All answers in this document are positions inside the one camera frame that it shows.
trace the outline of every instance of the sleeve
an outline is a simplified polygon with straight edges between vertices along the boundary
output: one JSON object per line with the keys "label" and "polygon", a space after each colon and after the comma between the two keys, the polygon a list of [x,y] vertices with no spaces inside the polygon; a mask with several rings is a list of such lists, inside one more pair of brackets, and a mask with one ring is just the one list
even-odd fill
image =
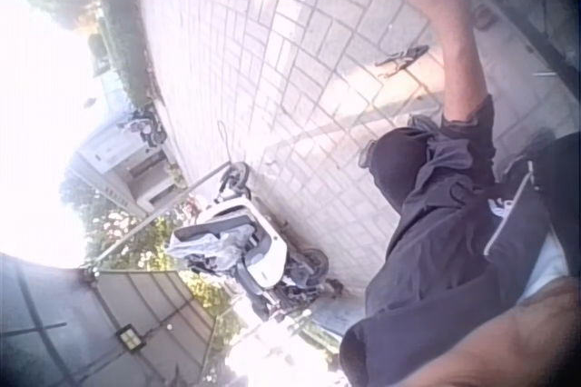
{"label": "sleeve", "polygon": [[467,122],[450,122],[442,116],[440,132],[444,136],[452,140],[468,141],[468,152],[472,157],[472,163],[467,173],[473,182],[480,186],[489,186],[495,182],[492,172],[492,160],[496,154],[492,142],[493,124],[494,104],[490,95]]}

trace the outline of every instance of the pavement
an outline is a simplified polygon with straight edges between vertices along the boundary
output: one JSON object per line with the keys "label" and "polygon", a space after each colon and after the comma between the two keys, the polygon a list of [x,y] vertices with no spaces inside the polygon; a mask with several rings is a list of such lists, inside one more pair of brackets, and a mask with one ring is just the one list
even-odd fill
{"label": "pavement", "polygon": [[[290,236],[321,248],[330,274],[361,294],[399,217],[358,168],[358,153],[412,114],[439,120],[444,71],[429,23],[404,0],[142,2],[186,178],[229,153],[246,161],[253,191]],[[496,105],[496,162],[539,128],[579,129],[576,100],[556,77],[534,76],[547,66],[502,16],[477,39]],[[422,44],[430,51],[409,70],[380,77],[376,62]]]}

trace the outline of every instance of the dark shirt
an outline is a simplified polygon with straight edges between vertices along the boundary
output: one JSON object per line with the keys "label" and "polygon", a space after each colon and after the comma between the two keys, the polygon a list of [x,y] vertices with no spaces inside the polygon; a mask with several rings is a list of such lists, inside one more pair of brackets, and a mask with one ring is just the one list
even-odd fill
{"label": "dark shirt", "polygon": [[428,141],[428,162],[367,288],[368,317],[341,344],[341,365],[354,386],[402,381],[508,310],[525,290],[548,216],[532,186],[523,184],[527,206],[515,206],[511,225],[495,233],[502,219],[488,200],[505,192],[492,173],[493,120],[489,96],[470,122],[444,119]]}

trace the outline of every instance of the metal pole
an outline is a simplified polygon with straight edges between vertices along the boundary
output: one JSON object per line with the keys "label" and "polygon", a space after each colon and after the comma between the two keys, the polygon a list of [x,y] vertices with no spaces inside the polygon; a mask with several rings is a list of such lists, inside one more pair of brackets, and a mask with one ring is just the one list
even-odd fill
{"label": "metal pole", "polygon": [[187,198],[188,194],[190,194],[194,189],[197,189],[202,184],[204,184],[206,181],[208,181],[209,179],[211,179],[213,176],[219,174],[221,171],[223,171],[224,169],[226,169],[229,165],[230,165],[230,162],[226,162],[226,163],[221,164],[216,169],[214,169],[213,171],[211,171],[209,174],[206,174],[200,180],[198,180],[197,182],[195,182],[185,192],[183,192],[179,196],[176,196],[172,201],[168,202],[165,206],[163,206],[162,208],[160,208],[159,210],[157,210],[152,215],[147,216],[145,219],[143,219],[141,222],[139,222],[139,224],[135,228],[133,228],[129,233],[127,233],[126,235],[124,235],[121,239],[119,239],[117,242],[115,242],[114,244],[112,244],[111,246],[109,246],[101,255],[99,255],[94,260],[93,267],[95,267],[97,264],[99,264],[100,262],[102,262],[109,255],[111,255],[112,253],[114,253],[115,251],[117,251],[124,244],[126,244],[127,242],[129,242],[129,240],[131,240],[137,233],[139,233],[143,228],[145,228],[147,225],[149,225],[155,219],[157,219],[158,217],[160,217],[162,214],[164,214],[165,212],[167,212],[168,210],[170,210],[172,207],[174,207],[178,203],[182,203],[183,201],[185,201],[185,199]]}

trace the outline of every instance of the man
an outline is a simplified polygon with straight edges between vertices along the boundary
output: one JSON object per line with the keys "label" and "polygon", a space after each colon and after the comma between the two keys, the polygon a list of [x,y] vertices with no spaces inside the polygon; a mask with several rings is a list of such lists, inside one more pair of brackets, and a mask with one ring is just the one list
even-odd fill
{"label": "man", "polygon": [[362,159],[401,219],[341,366],[356,387],[534,385],[579,326],[579,135],[529,150],[496,184],[468,0],[409,1],[442,44],[444,115]]}

